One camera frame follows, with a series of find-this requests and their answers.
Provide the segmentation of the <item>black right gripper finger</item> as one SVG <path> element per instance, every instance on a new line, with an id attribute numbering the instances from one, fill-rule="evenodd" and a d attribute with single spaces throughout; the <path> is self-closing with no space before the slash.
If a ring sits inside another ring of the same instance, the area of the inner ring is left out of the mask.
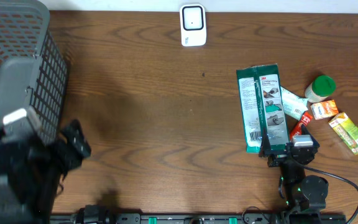
<path id="1" fill-rule="evenodd" d="M 311 136 L 311 133 L 307 130 L 306 126 L 303 126 L 303 135 Z"/>
<path id="2" fill-rule="evenodd" d="M 271 152 L 272 148 L 270 145 L 269 136 L 267 134 L 267 130 L 265 129 L 262 131 L 262 142 L 260 146 L 259 157 L 268 157 L 271 155 Z"/>

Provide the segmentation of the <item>red white snack packet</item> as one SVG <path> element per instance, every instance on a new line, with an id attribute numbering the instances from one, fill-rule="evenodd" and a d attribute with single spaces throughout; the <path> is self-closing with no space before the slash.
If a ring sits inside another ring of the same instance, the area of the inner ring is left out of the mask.
<path id="1" fill-rule="evenodd" d="M 306 127 L 307 125 L 309 125 L 312 119 L 312 115 L 310 115 L 309 112 L 305 111 L 301 116 L 301 119 L 297 122 L 296 126 L 292 129 L 290 133 L 290 140 L 292 140 L 293 137 L 296 135 L 302 135 L 302 127 Z"/>

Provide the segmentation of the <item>white teal snack packet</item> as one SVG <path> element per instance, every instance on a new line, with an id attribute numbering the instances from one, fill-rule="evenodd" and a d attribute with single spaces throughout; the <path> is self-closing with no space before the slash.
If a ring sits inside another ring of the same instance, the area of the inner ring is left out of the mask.
<path id="1" fill-rule="evenodd" d="M 285 114 L 300 120 L 304 112 L 308 110 L 308 99 L 288 91 L 281 86 L 282 104 Z"/>

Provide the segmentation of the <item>orange tissue packet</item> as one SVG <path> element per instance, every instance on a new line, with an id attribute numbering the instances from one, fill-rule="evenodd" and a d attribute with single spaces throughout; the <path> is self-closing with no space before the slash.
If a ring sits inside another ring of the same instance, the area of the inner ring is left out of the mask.
<path id="1" fill-rule="evenodd" d="M 336 116 L 339 110 L 334 100 L 322 101 L 311 105 L 313 117 L 316 120 Z"/>

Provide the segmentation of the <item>green white barcode packet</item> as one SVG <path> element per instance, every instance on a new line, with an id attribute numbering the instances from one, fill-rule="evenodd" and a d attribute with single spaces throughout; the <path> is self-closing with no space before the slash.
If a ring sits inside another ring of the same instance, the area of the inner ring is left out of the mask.
<path id="1" fill-rule="evenodd" d="M 268 141 L 273 151 L 285 149 L 289 133 L 283 109 L 278 65 L 259 65 L 236 71 L 246 151 L 258 153 Z"/>

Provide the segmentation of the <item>green lid spice jar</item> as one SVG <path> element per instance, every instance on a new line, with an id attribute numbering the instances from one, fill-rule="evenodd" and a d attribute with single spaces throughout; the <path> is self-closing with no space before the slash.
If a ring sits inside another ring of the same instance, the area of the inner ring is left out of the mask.
<path id="1" fill-rule="evenodd" d="M 335 81 L 327 75 L 320 75 L 308 85 L 305 97 L 310 103 L 318 103 L 331 96 L 335 90 Z"/>

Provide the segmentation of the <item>green juice carton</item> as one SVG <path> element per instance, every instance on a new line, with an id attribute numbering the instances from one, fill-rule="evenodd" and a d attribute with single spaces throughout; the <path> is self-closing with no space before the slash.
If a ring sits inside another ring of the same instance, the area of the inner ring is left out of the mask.
<path id="1" fill-rule="evenodd" d="M 354 155 L 358 155 L 358 127 L 345 112 L 337 114 L 329 123 Z"/>

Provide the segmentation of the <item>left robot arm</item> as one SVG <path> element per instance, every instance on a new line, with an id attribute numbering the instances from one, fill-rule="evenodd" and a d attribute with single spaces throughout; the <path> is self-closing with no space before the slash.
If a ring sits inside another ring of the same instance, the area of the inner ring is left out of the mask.
<path id="1" fill-rule="evenodd" d="M 77 119 L 60 132 L 44 144 L 33 128 L 0 128 L 0 223 L 49 223 L 60 181 L 91 155 Z"/>

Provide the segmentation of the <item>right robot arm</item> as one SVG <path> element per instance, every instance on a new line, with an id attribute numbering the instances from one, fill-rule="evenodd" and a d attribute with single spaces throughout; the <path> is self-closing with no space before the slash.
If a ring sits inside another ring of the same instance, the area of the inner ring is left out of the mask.
<path id="1" fill-rule="evenodd" d="M 307 165 L 314 160 L 319 143 L 301 127 L 301 134 L 285 143 L 283 149 L 274 150 L 267 130 L 262 131 L 260 157 L 268 159 L 269 167 L 279 167 L 281 178 L 278 190 L 287 201 L 287 209 L 268 217 L 269 223 L 322 224 L 320 211 L 326 208 L 328 181 L 317 175 L 306 175 Z"/>

